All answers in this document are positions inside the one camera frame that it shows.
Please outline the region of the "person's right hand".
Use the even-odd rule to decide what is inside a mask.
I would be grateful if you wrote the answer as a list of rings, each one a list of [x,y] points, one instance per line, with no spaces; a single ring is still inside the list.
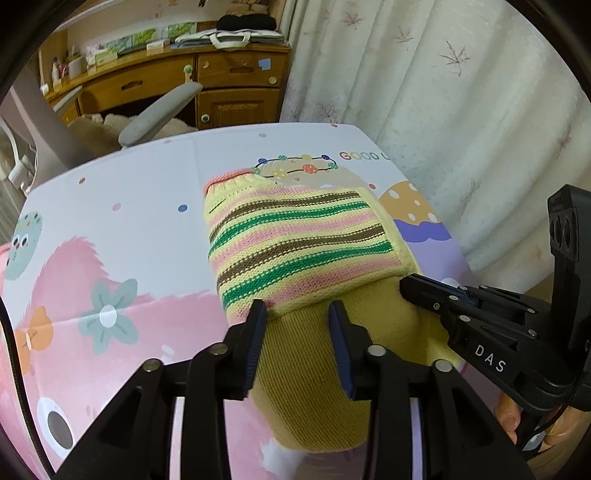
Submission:
[[[495,416],[514,444],[518,442],[517,429],[521,422],[521,410],[508,395],[501,393],[495,409]],[[539,452],[544,452],[565,441],[575,430],[584,413],[572,407],[566,408],[561,416],[545,430]]]

